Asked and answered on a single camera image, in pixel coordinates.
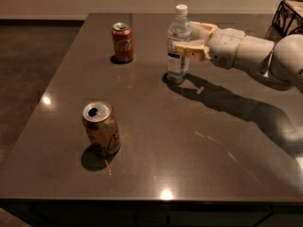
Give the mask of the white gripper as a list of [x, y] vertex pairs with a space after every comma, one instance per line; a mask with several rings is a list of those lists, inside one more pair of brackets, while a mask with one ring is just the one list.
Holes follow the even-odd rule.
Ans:
[[234, 28], [220, 30], [217, 25], [193, 21], [188, 25], [194, 41], [175, 42], [177, 54], [193, 61], [210, 59], [215, 66], [224, 69], [233, 67], [241, 41], [245, 37], [243, 31]]

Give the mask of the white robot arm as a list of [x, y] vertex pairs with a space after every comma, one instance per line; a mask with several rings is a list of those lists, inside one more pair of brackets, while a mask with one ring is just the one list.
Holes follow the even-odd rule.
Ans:
[[179, 55], [194, 61], [210, 60], [223, 69], [238, 69], [255, 81], [280, 91], [303, 92], [303, 35], [293, 34], [273, 42], [235, 28], [191, 22], [193, 39], [175, 42]]

